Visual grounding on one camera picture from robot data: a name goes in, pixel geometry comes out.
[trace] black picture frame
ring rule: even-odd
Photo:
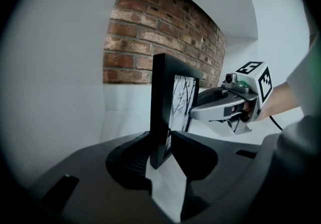
[[[195,91],[191,107],[196,105],[202,73],[189,64],[166,53],[153,57],[151,80],[150,108],[150,164],[157,169],[171,154],[166,147],[169,121],[171,116],[175,76],[195,79]],[[184,131],[188,131],[191,123],[189,117]]]

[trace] camera lens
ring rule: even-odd
[[[226,76],[226,82],[227,83],[231,83],[232,82],[232,76],[231,75]]]

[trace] wire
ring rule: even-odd
[[[275,119],[272,116],[269,116],[272,122],[280,129],[283,130],[283,128],[280,127],[280,125],[275,121]]]

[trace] brick wall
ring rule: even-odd
[[[226,38],[191,0],[117,0],[104,46],[103,82],[150,83],[152,56],[171,54],[216,87]]]

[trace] picture frame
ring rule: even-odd
[[[153,57],[150,108],[150,164],[157,169],[171,154],[171,128],[188,131],[202,73],[166,53]]]

